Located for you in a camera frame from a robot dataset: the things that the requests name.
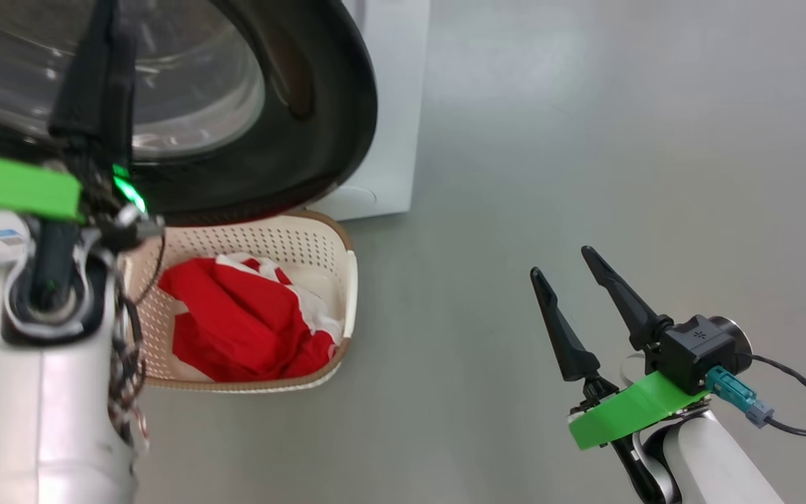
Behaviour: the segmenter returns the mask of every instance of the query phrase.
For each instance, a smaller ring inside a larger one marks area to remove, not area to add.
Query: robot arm
[[[163,233],[124,179],[134,41],[98,0],[49,118],[68,173],[0,159],[0,208],[29,240],[0,268],[0,504],[122,504],[136,482],[129,428],[141,329],[118,255]]]
[[[584,380],[586,399],[569,417],[581,449],[610,444],[645,504],[781,504],[708,409],[708,373],[738,374],[751,365],[744,332],[720,316],[675,325],[650,309],[595,250],[586,246],[582,252],[627,323],[631,344],[645,352],[649,376],[623,391],[601,377],[598,359],[580,344],[546,278],[537,268],[531,271],[563,379]],[[641,443],[641,431],[656,426]]]

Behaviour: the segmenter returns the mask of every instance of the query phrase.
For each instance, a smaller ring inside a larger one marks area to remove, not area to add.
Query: blue connector
[[[767,425],[767,419],[773,416],[773,408],[766,402],[758,401],[757,392],[721,366],[707,371],[705,386],[717,398],[739,408],[757,428],[763,428]]]

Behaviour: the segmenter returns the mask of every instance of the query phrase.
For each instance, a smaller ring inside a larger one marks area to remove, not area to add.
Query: green led light
[[[119,178],[119,176],[114,176],[114,183],[116,184],[118,189],[120,189],[120,192],[124,194],[126,199],[134,203],[139,208],[139,210],[147,211],[145,206],[145,200],[141,198],[141,195],[139,194],[138,191],[135,190],[132,184],[130,184],[127,181],[124,181],[124,179],[122,178]]]
[[[119,164],[112,165],[114,168],[114,176],[119,176],[122,179],[129,178],[129,170],[125,169],[124,167],[120,166]]]

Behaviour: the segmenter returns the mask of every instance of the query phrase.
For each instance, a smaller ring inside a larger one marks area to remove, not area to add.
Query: laundry basket
[[[147,384],[169,389],[226,393],[266,393],[311,389],[326,382],[350,344],[356,316],[356,256],[348,235],[336,221],[301,211],[252,223],[212,227],[168,227],[160,272],[191,258],[246,252],[278,262],[295,285],[322,298],[333,318],[343,320],[341,344],[332,360],[305,377],[253,382],[214,382],[173,355],[173,326],[178,301],[154,289],[139,307],[148,363]],[[125,286],[137,298],[155,273],[160,239],[148,240],[126,256]]]

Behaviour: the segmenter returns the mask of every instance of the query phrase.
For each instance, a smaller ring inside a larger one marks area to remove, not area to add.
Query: washing machine
[[[1,157],[57,169],[48,116],[92,6],[0,0]],[[406,211],[429,7],[121,1],[135,35],[132,185],[173,226]]]

